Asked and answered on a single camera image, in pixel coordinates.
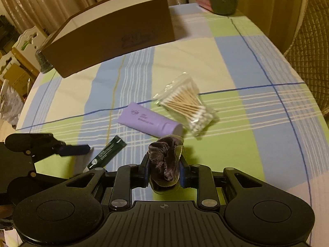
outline silver bolt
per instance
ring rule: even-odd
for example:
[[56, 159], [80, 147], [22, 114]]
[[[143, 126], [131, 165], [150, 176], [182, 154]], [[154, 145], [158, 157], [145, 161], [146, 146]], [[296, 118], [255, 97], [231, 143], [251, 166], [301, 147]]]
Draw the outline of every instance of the silver bolt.
[[204, 199], [201, 204], [205, 207], [215, 207], [218, 203], [214, 199]]
[[119, 208], [119, 207], [124, 207], [126, 206], [128, 203], [125, 199], [115, 199], [111, 202], [112, 206], [114, 206], [115, 208]]

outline purple tube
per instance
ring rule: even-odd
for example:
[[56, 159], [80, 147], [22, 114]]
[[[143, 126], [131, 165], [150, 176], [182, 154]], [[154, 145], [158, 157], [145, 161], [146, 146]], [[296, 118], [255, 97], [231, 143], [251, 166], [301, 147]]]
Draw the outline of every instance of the purple tube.
[[134, 102], [125, 108], [118, 123], [155, 137], [182, 136], [183, 126]]

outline quilted chair cover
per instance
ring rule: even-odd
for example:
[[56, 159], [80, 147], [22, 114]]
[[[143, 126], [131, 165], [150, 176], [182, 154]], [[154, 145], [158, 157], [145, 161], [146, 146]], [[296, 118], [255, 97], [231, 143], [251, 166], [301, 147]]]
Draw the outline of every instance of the quilted chair cover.
[[329, 0], [308, 0], [302, 26], [284, 56], [329, 117]]

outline plastic bag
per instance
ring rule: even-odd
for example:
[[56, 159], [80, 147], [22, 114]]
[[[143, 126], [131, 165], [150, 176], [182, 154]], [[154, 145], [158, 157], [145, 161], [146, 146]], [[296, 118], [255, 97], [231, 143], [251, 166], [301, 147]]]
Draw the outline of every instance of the plastic bag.
[[160, 93], [154, 96], [155, 103], [164, 107], [193, 136], [216, 118], [215, 111], [199, 99], [199, 89], [190, 75], [184, 72]]
[[8, 80], [4, 80], [0, 91], [0, 119], [17, 125], [23, 106], [19, 94], [9, 85]]

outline table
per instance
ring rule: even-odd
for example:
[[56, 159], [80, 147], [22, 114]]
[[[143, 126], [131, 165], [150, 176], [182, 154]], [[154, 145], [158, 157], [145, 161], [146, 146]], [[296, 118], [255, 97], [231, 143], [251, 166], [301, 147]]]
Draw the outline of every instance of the table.
[[[316, 216], [312, 246], [328, 246], [329, 130], [301, 78], [279, 50], [245, 16], [214, 15], [196, 4], [170, 8], [177, 41], [90, 67], [63, 79], [52, 70], [39, 75], [17, 130], [51, 132], [69, 144], [94, 147], [76, 160], [52, 156], [37, 171], [60, 177], [82, 172], [119, 135], [128, 146], [107, 166], [139, 163], [155, 139], [117, 123], [130, 102], [166, 115], [151, 99], [184, 71], [219, 122], [201, 137], [185, 135], [188, 163], [213, 171], [235, 167], [309, 203]], [[195, 199], [179, 189], [159, 196], [134, 189], [133, 199]]]

